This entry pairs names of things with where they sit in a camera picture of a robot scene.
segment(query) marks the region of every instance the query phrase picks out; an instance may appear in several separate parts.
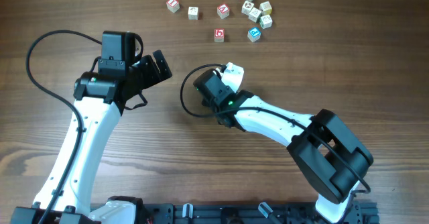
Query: wooden tabletop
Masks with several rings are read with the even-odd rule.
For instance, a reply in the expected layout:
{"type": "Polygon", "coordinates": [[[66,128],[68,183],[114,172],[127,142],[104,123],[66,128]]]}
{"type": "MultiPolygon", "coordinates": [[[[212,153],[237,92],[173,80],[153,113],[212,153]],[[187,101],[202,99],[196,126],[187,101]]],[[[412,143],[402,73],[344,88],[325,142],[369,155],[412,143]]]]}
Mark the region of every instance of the wooden tabletop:
{"type": "MultiPolygon", "coordinates": [[[[176,13],[166,1],[0,0],[0,222],[31,205],[66,135],[70,110],[31,84],[24,57],[40,35],[68,29],[97,39],[104,30],[135,32],[146,54],[162,50],[173,73],[144,91],[147,107],[123,114],[94,203],[113,195],[174,204],[316,200],[285,147],[181,108],[189,71],[234,62],[245,69],[242,89],[268,103],[340,116],[373,154],[372,193],[358,198],[378,203],[382,223],[429,223],[429,0],[255,0],[271,3],[274,22],[256,43],[244,0],[179,0],[176,13]],[[231,8],[226,19],[221,3],[231,8]],[[199,7],[198,21],[188,20],[189,6],[199,7]],[[225,29],[224,43],[214,43],[215,28],[225,29]]],[[[31,69],[73,101],[74,81],[100,53],[84,38],[52,36],[36,47],[31,69]]],[[[189,108],[207,112],[191,84],[185,91],[189,108]]]]}

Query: wooden table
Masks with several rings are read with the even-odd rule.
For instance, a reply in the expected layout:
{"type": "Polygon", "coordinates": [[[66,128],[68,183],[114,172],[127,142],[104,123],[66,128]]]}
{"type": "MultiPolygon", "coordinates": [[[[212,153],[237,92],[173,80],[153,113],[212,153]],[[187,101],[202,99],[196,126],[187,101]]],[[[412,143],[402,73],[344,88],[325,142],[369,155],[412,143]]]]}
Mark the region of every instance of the wooden table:
{"type": "MultiPolygon", "coordinates": [[[[256,43],[247,39],[256,24],[241,13],[244,0],[179,0],[176,13],[166,1],[0,0],[0,222],[31,205],[68,129],[70,110],[35,88],[24,67],[30,44],[57,29],[98,39],[103,30],[136,32],[146,54],[163,51],[174,75],[144,92],[147,107],[123,114],[94,203],[113,195],[174,204],[316,199],[281,145],[182,110],[179,87],[190,70],[234,62],[245,68],[242,88],[267,102],[341,117],[374,156],[365,177],[373,192],[359,198],[378,203],[382,223],[429,222],[429,0],[255,0],[271,2],[274,20],[256,43]],[[231,7],[224,20],[221,3],[231,7]],[[199,7],[198,21],[188,20],[189,6],[199,7]],[[214,43],[217,27],[225,43],[214,43]]],[[[73,101],[74,81],[100,50],[53,36],[36,47],[32,72],[73,101]]],[[[191,84],[185,90],[193,111],[207,111],[191,84]]]]}

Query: pile of blocks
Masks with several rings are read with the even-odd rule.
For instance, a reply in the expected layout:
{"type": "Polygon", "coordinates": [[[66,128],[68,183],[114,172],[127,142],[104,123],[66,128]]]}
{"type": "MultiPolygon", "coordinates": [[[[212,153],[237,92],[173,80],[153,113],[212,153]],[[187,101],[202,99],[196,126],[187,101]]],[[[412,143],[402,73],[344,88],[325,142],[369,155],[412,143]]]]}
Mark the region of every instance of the pile of blocks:
{"type": "MultiPolygon", "coordinates": [[[[244,13],[248,18],[260,24],[262,29],[269,28],[273,25],[273,19],[271,18],[271,12],[273,8],[269,1],[263,2],[259,5],[259,9],[255,7],[255,4],[252,3],[253,0],[245,0],[241,13],[244,13]]],[[[168,0],[167,8],[175,13],[180,8],[178,0],[168,0]]],[[[223,3],[217,7],[217,14],[221,19],[225,19],[229,16],[230,7],[223,3]]],[[[193,20],[198,20],[198,7],[189,7],[188,9],[188,18],[193,20]]],[[[249,30],[247,37],[250,41],[255,42],[261,37],[261,30],[258,27],[253,27],[249,30]]],[[[214,29],[214,41],[215,42],[224,42],[225,41],[225,29],[214,29]]]]}

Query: wood grain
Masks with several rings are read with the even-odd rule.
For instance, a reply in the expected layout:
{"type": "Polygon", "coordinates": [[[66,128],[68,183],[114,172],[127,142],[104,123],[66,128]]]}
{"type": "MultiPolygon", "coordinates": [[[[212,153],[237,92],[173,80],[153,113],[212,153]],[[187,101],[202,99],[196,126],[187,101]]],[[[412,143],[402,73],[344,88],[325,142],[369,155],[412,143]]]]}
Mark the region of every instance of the wood grain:
{"type": "MultiPolygon", "coordinates": [[[[95,203],[116,194],[175,204],[316,199],[281,145],[182,110],[178,90],[190,70],[234,62],[245,68],[244,89],[295,112],[330,109],[355,132],[375,159],[365,177],[373,192],[360,198],[378,203],[382,223],[429,223],[429,0],[269,0],[273,27],[254,44],[243,0],[179,0],[176,13],[166,1],[0,0],[0,223],[31,205],[68,128],[70,111],[24,67],[30,44],[57,29],[98,39],[103,30],[136,32],[146,54],[163,51],[174,75],[144,92],[147,107],[122,116],[95,203]],[[221,20],[224,2],[231,14],[221,20]],[[200,20],[187,20],[189,6],[200,7],[200,20]],[[216,27],[225,43],[214,43],[216,27]]],[[[72,101],[74,81],[99,54],[85,39],[54,36],[35,49],[32,72],[72,101]]],[[[206,111],[190,85],[185,99],[206,111]]]]}

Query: red and white cube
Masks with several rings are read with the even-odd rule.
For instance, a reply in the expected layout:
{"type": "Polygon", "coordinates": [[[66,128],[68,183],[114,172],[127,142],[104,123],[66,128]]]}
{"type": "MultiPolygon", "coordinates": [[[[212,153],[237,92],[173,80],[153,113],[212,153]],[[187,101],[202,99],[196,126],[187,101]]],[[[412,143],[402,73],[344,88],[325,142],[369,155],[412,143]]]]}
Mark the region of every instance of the red and white cube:
{"type": "Polygon", "coordinates": [[[229,15],[228,5],[226,5],[226,4],[219,5],[219,7],[217,7],[217,14],[219,15],[219,17],[221,19],[228,17],[228,15],[229,15]]]}
{"type": "Polygon", "coordinates": [[[167,8],[168,8],[171,12],[175,13],[175,12],[176,12],[177,10],[179,10],[179,8],[180,8],[179,1],[178,1],[178,0],[168,0],[168,1],[167,1],[167,8]]]}
{"type": "Polygon", "coordinates": [[[224,41],[225,41],[225,30],[214,29],[214,42],[224,42],[224,41]]]}

